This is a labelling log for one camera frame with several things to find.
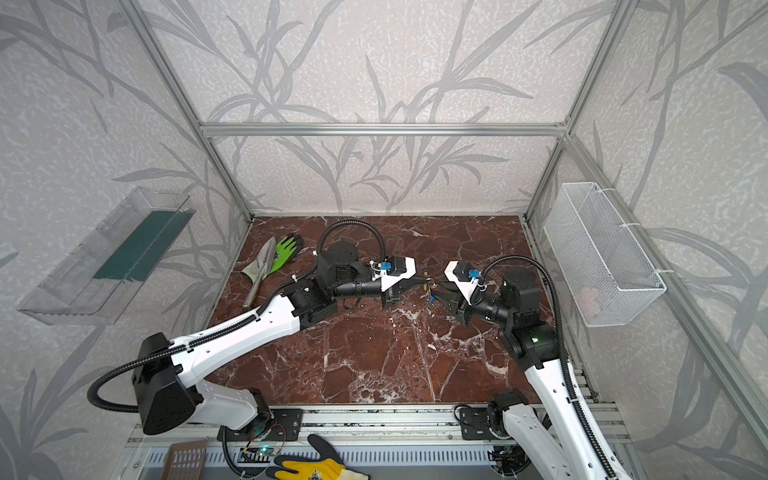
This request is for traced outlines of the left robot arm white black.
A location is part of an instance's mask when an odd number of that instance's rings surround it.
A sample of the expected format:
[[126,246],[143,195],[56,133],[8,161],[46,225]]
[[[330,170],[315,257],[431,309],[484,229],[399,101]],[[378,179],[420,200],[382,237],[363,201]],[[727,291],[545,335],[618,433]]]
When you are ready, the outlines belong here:
[[147,435],[185,423],[243,431],[269,421],[262,397],[207,381],[223,365],[335,315],[340,301],[377,297],[384,308],[426,283],[412,257],[390,255],[370,223],[343,219],[320,236],[315,262],[276,287],[265,302],[211,328],[169,340],[146,338],[137,359],[97,378],[87,391],[96,408],[135,413]]

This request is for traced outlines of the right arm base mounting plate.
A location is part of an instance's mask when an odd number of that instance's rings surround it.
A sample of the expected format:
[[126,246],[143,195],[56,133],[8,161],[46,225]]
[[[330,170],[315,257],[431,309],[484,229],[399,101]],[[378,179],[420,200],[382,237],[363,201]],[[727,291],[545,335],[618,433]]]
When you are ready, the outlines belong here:
[[492,428],[490,417],[485,407],[472,407],[461,403],[453,407],[452,413],[461,429],[463,440],[496,441],[510,439],[509,435],[499,433]]

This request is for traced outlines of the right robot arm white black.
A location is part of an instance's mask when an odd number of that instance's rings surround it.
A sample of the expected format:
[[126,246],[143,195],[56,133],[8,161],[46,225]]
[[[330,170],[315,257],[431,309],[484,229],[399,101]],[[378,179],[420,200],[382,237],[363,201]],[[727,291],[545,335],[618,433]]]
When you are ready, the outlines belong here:
[[585,398],[565,347],[554,282],[538,261],[498,257],[478,270],[451,261],[435,298],[462,324],[478,316],[499,325],[501,340],[537,393],[551,426],[545,428],[518,390],[488,405],[498,436],[512,438],[544,479],[626,479]]

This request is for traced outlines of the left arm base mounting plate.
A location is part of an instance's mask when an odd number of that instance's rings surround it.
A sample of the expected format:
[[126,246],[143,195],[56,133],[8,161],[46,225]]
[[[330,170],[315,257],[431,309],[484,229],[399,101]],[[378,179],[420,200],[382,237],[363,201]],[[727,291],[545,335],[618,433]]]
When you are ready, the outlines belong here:
[[257,417],[241,433],[246,440],[294,442],[298,440],[304,411],[298,408],[272,409],[271,418]]

